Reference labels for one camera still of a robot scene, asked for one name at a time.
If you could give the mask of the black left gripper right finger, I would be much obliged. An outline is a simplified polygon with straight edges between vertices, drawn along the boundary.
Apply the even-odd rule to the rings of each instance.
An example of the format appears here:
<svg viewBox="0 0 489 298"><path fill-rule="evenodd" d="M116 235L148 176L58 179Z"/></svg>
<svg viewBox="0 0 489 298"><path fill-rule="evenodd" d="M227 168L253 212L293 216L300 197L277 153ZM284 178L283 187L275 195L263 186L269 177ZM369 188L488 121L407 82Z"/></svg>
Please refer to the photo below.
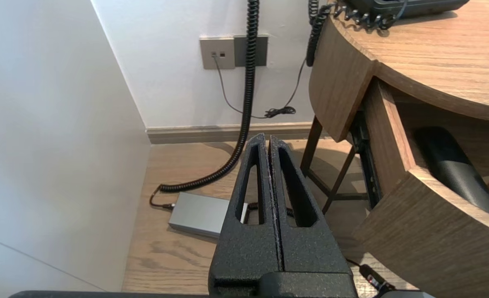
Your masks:
<svg viewBox="0 0 489 298"><path fill-rule="evenodd" d="M282 270L349 273L349 265L296 165L290 147L275 136L269 140L269 163L273 201L278 208Z"/></svg>

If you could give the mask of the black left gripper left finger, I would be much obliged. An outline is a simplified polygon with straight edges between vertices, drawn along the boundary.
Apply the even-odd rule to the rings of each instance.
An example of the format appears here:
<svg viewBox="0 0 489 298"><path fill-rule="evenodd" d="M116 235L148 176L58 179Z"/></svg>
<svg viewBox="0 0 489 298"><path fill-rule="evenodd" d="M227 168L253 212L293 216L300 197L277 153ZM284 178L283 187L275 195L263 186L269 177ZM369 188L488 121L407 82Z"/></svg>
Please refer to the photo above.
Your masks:
<svg viewBox="0 0 489 298"><path fill-rule="evenodd" d="M259 280L279 270L278 216L265 134L252 137L241 167L209 270L210 291L257 291ZM259 224L241 223L250 170L256 167Z"/></svg>

